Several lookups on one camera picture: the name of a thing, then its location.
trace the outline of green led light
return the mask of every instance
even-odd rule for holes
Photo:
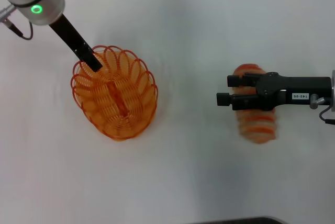
[[[42,11],[43,11],[43,8],[40,5],[34,5],[33,7],[31,7],[31,12],[35,14],[42,13]]]

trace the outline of orange and white object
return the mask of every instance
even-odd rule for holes
[[[123,141],[141,134],[153,121],[158,88],[143,60],[130,50],[96,46],[103,67],[93,72],[79,61],[71,79],[75,102],[104,135]]]
[[[234,75],[242,77],[245,73],[265,74],[256,64],[243,64],[239,66]],[[255,87],[240,86],[234,87],[235,94],[255,94]],[[262,111],[262,110],[239,110],[236,112],[237,120],[239,122],[239,131],[246,139],[257,143],[263,144],[270,140],[276,139],[276,116],[275,110]]]

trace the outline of black metal bracket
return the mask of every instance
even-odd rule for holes
[[[67,18],[62,15],[57,21],[52,23],[50,27],[63,41],[70,47],[75,55],[84,61],[88,67],[97,72],[101,67],[99,60],[93,55],[93,50],[76,31]]]
[[[218,106],[232,105],[233,110],[272,110],[282,104],[309,105],[310,96],[331,98],[330,77],[285,77],[276,72],[266,74],[246,73],[244,76],[228,76],[228,87],[251,86],[256,94],[230,95],[217,93]]]

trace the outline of black cable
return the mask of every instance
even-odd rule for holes
[[[29,22],[29,26],[30,26],[30,37],[27,38],[25,36],[21,36],[22,39],[25,39],[25,40],[28,40],[28,41],[31,40],[32,37],[34,36],[34,33],[33,33],[34,29],[32,28],[32,23],[31,22]]]
[[[25,37],[23,35],[23,33],[9,20],[9,19],[5,19],[3,21],[3,24],[10,29],[12,32],[14,32],[17,36],[21,37],[22,39],[25,40],[31,40],[34,33],[33,33],[33,28],[32,28],[32,23],[29,22],[29,26],[30,26],[30,37]]]
[[[323,114],[327,111],[329,111],[332,107],[332,101],[329,98],[325,98],[325,101],[330,102],[330,105],[324,109],[322,112],[320,112],[319,117],[322,121],[324,121],[326,124],[330,124],[330,125],[335,125],[335,119],[327,119],[327,118],[323,118]]]

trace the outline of silver connector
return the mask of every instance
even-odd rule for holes
[[[312,94],[310,96],[310,104],[309,107],[313,110],[317,109],[319,105],[323,105],[326,102],[325,98],[319,96],[317,94]]]
[[[16,7],[13,4],[10,4],[7,8],[3,8],[0,11],[0,23],[3,23],[15,10]]]
[[[13,25],[13,23],[9,20],[9,19],[5,19],[2,22],[8,29],[11,27],[11,25]]]

